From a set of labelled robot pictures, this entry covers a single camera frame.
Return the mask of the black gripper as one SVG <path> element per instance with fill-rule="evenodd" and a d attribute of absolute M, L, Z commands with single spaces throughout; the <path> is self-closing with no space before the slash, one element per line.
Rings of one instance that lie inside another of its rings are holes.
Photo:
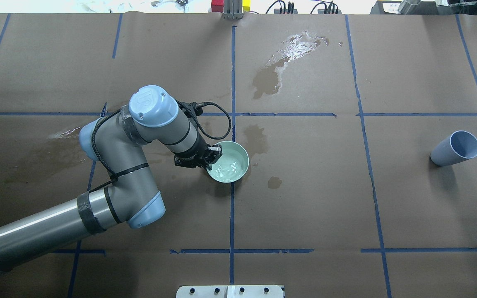
<path fill-rule="evenodd" d="M 201 150 L 189 157 L 180 158 L 177 155 L 174 157 L 174 165 L 184 168 L 205 168 L 207 171 L 211 171 L 213 165 L 216 164 L 216 154 L 222 154 L 223 149 L 221 145 L 212 145 L 208 147 L 202 147 Z"/>

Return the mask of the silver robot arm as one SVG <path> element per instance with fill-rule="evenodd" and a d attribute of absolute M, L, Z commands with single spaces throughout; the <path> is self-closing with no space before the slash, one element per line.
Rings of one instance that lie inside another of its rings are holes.
<path fill-rule="evenodd" d="M 116 225 L 143 228 L 165 211 L 144 147 L 160 143 L 183 168 L 211 169 L 223 158 L 220 144 L 200 124 L 212 101 L 185 102 L 157 85 L 138 89 L 124 106 L 83 126 L 79 145 L 93 161 L 87 189 L 67 202 L 0 227 L 0 275 L 67 245 L 97 236 Z"/>

